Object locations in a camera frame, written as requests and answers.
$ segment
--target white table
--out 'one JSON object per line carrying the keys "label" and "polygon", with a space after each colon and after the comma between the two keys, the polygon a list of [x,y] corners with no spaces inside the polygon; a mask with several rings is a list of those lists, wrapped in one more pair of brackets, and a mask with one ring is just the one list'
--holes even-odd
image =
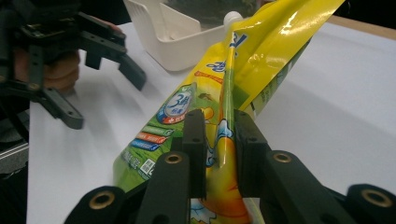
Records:
{"label": "white table", "polygon": [[[82,65],[68,96],[85,117],[78,131],[31,104],[27,223],[64,223],[85,193],[112,185],[115,158],[189,72],[167,73],[132,23],[121,28],[148,83],[138,91],[110,61],[99,71]],[[324,186],[396,193],[395,71],[396,41],[326,23],[256,123],[272,149],[294,153]]]}

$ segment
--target yellow snack bag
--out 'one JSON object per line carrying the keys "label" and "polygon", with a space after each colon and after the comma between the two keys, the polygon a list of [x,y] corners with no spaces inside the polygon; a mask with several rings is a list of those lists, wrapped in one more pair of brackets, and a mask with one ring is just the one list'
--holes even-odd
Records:
{"label": "yellow snack bag", "polygon": [[208,145],[207,196],[191,199],[191,223],[262,222],[260,214],[248,212],[238,191],[233,110],[253,117],[259,113],[342,2],[278,0],[233,23],[116,158],[115,184],[130,190],[150,179],[155,161],[170,150],[174,137],[183,135],[185,114],[201,109]]}

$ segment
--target white container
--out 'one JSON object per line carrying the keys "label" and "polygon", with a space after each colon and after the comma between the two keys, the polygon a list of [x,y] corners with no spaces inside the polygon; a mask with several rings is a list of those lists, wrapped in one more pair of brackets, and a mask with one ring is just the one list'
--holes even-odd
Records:
{"label": "white container", "polygon": [[197,20],[168,7],[166,0],[124,0],[146,51],[168,71],[196,65],[224,38],[224,25],[202,30]]}

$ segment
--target barcode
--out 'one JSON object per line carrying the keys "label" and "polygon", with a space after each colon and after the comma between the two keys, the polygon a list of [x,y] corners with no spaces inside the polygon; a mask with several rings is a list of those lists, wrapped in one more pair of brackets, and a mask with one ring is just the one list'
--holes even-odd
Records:
{"label": "barcode", "polygon": [[145,163],[143,163],[143,165],[140,167],[140,170],[146,175],[148,175],[154,165],[155,165],[154,161],[152,161],[151,159],[147,159]]}

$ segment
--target printed label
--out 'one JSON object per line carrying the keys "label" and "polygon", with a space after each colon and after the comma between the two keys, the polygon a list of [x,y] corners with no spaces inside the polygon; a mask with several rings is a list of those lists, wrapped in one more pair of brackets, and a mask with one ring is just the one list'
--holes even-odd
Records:
{"label": "printed label", "polygon": [[161,107],[157,114],[157,120],[161,124],[174,124],[184,120],[192,96],[192,84],[181,87],[172,98]]}

